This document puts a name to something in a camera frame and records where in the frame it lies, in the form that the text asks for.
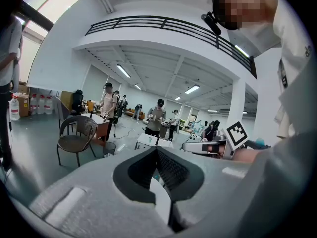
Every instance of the black pants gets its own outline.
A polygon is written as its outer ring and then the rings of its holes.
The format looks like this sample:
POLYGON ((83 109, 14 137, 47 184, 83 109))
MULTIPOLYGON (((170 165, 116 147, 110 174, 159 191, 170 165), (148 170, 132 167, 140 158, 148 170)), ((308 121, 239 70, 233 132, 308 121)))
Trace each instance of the black pants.
POLYGON ((0 86, 0 146, 4 157, 6 154, 11 154, 8 121, 6 118, 10 99, 10 84, 0 86))
POLYGON ((177 125, 171 125, 169 128, 169 137, 168 139, 173 139, 173 133, 176 131, 177 125))
POLYGON ((146 134, 146 135, 153 136, 153 137, 158 137, 158 135, 159 135, 159 130, 158 130, 158 131, 154 131, 154 130, 150 130, 149 128, 146 128, 146 129, 145 129, 145 134, 146 134))
POLYGON ((108 131, 107 131, 107 137, 106 137, 106 141, 109 140, 109 136, 110 136, 110 132, 111 132, 111 128, 112 128, 112 123, 113 123, 114 118, 109 118, 109 124, 108 124, 108 131))

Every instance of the cardboard box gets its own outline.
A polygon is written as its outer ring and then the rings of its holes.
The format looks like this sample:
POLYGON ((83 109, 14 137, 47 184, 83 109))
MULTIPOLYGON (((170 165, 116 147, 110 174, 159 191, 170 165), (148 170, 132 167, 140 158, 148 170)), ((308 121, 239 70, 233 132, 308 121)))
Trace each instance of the cardboard box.
POLYGON ((29 95, 29 93, 30 93, 30 88, 27 87, 26 85, 20 85, 20 84, 19 84, 18 93, 22 93, 22 94, 27 94, 27 95, 29 95))
POLYGON ((18 97, 20 116, 27 117, 29 115, 29 95, 20 95, 18 97))

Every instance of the white t-shirt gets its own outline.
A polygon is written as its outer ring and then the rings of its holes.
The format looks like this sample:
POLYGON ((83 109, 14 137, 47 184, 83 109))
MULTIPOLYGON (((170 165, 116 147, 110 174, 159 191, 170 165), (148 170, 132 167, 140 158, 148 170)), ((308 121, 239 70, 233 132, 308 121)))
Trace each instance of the white t-shirt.
MULTIPOLYGON (((282 81, 282 72, 285 73, 289 86, 308 63, 313 52, 313 45, 296 12, 286 0, 278 0, 273 28, 282 43, 282 57, 278 74, 283 92, 285 86, 282 81)), ((278 111, 275 121, 280 124, 278 137, 285 138, 294 134, 289 117, 283 107, 278 111)))
POLYGON ((179 120, 179 115, 175 115, 174 119, 176 120, 175 122, 172 122, 170 125, 176 126, 179 120))
MULTIPOLYGON (((22 35, 22 26, 15 20, 9 27, 0 32, 0 62, 10 53, 18 53, 22 35)), ((7 85, 13 77, 13 61, 0 71, 0 86, 7 85)))

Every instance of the baseball cap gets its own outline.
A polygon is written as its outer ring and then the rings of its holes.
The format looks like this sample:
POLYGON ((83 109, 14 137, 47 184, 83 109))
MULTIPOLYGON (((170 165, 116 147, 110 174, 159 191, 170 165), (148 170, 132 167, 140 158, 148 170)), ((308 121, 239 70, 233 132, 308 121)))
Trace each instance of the baseball cap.
POLYGON ((112 84, 111 83, 106 83, 105 87, 112 87, 112 84))

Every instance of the couch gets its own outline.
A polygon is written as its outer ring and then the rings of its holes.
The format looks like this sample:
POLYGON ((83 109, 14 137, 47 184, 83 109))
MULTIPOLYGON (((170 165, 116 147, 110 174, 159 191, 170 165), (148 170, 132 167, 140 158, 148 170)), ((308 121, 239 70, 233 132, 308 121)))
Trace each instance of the couch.
MULTIPOLYGON (((133 114, 134 114, 134 109, 127 109, 126 114, 127 114, 128 116, 133 116, 133 114)), ((140 113, 139 113, 139 120, 143 120, 144 117, 145 117, 145 114, 144 114, 142 111, 140 111, 140 113)))

